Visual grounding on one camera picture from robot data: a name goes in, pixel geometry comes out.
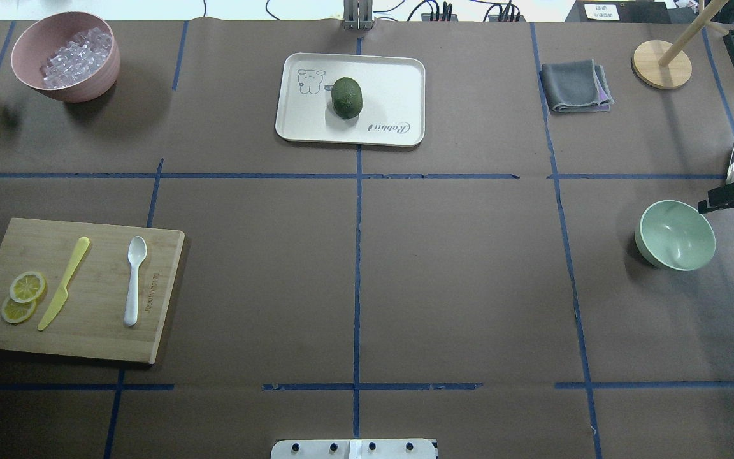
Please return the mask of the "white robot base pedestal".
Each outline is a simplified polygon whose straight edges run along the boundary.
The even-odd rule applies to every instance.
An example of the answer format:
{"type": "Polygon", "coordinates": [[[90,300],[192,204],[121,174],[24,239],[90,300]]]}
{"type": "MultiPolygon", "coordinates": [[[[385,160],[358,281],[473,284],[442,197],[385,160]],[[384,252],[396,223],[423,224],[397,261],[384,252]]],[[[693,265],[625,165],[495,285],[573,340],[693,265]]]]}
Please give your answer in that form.
{"type": "Polygon", "coordinates": [[[397,439],[284,439],[271,458],[438,458],[436,441],[397,439]]]}

